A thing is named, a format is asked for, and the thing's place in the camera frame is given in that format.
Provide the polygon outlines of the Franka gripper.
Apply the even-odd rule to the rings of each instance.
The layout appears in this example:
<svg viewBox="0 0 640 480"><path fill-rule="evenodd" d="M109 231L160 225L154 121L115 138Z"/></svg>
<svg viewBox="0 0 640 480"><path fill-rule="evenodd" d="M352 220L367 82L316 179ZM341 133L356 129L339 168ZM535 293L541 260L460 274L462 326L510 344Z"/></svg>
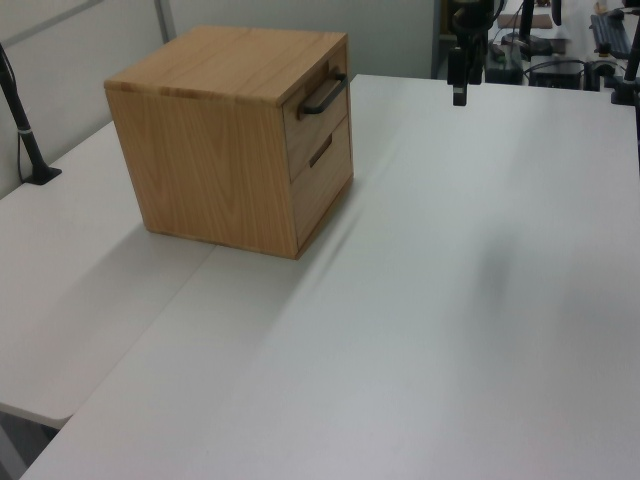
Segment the Franka gripper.
<svg viewBox="0 0 640 480"><path fill-rule="evenodd" d="M484 47L480 38L494 22L496 5L493 0L453 0L451 2L451 32L457 46L449 51L447 84L452 87L453 105L467 104L466 51L469 48L471 85L480 85L484 69Z"/></svg>

